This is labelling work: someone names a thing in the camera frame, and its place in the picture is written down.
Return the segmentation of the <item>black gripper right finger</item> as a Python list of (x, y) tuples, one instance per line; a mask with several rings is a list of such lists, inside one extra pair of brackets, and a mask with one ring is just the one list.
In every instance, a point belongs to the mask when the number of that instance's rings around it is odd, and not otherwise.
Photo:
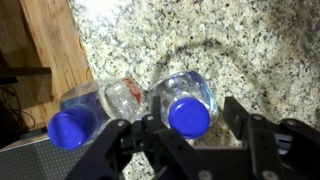
[(284, 180), (273, 132), (267, 120), (250, 114), (233, 96), (224, 100), (223, 118), (234, 136), (249, 151), (252, 174), (256, 180)]

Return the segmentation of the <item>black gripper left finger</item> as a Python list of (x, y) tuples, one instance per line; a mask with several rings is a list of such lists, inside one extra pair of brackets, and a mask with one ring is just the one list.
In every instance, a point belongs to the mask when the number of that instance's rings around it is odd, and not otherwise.
[(142, 120), (151, 136), (148, 159), (154, 180), (213, 180), (211, 165), (175, 130), (161, 120), (161, 99), (152, 98), (151, 113)]

